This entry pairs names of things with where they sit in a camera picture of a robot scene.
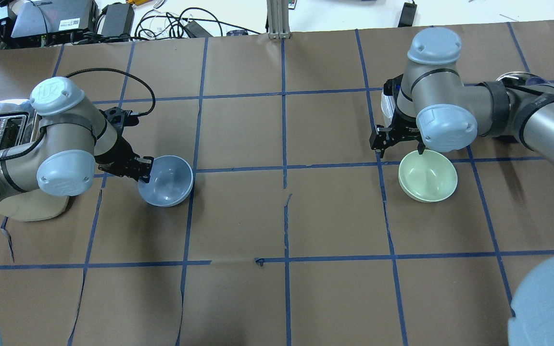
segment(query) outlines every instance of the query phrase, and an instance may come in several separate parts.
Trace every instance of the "white floor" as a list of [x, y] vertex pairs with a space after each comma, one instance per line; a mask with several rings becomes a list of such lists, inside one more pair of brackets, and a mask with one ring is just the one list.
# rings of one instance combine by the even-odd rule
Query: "white floor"
[[[26, 0], [13, 2], [18, 11]], [[96, 0], [102, 8], [116, 0]], [[297, 0], [290, 10], [291, 31], [330, 31], [397, 26], [404, 0]], [[152, 9], [153, 1], [135, 7], [134, 27], [141, 16]], [[414, 25], [477, 24], [527, 22], [554, 19], [554, 0], [417, 0]], [[160, 11], [179, 14], [187, 7], [202, 7], [220, 21], [264, 32], [266, 2], [264, 0], [166, 0]], [[189, 11], [196, 18], [210, 18], [201, 11]], [[156, 18], [145, 27], [159, 30], [165, 22]], [[202, 26], [218, 36], [218, 26]]]

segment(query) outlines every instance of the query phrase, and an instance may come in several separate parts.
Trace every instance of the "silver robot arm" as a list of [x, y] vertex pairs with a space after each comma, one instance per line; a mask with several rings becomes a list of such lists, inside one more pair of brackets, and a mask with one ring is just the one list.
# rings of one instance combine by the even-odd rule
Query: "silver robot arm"
[[0, 151], [0, 201], [42, 189], [56, 196], [87, 191], [95, 163], [114, 175], [149, 179], [152, 158], [140, 158], [106, 114], [65, 77], [43, 81], [31, 92], [41, 116], [37, 141]]
[[383, 156], [398, 142], [417, 140], [420, 153], [448, 152], [477, 136], [514, 136], [554, 164], [554, 85], [521, 73], [464, 86], [456, 68], [461, 45], [446, 28], [416, 35], [405, 73], [384, 86], [384, 96], [396, 98], [394, 114], [391, 124], [376, 125], [371, 148]]

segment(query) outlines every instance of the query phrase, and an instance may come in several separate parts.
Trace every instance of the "metal post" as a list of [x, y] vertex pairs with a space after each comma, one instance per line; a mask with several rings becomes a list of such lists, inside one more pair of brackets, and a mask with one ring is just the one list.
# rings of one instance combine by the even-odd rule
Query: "metal post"
[[290, 38], [290, 24], [288, 23], [288, 0], [266, 0], [268, 15], [268, 37]]

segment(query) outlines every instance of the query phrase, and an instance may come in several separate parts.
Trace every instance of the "bowl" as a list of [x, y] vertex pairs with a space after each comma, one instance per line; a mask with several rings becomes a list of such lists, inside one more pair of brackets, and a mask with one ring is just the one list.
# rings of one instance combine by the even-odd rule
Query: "bowl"
[[407, 154], [399, 164], [399, 184], [405, 193], [419, 202], [447, 199], [457, 188], [457, 171], [446, 156], [429, 149]]
[[171, 207], [184, 201], [194, 185], [193, 171], [186, 160], [174, 155], [153, 160], [151, 179], [138, 181], [138, 192], [147, 203]]

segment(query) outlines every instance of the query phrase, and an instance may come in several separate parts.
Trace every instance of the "ur logo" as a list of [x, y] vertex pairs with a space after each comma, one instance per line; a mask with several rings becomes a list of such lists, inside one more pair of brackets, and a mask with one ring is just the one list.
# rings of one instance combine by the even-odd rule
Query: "ur logo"
[[48, 99], [48, 100], [51, 100], [51, 99], [56, 99], [57, 98], [57, 90], [59, 90], [59, 84], [57, 81], [53, 82], [53, 83], [48, 83], [48, 84], [42, 84], [39, 88], [39, 96], [41, 99]]

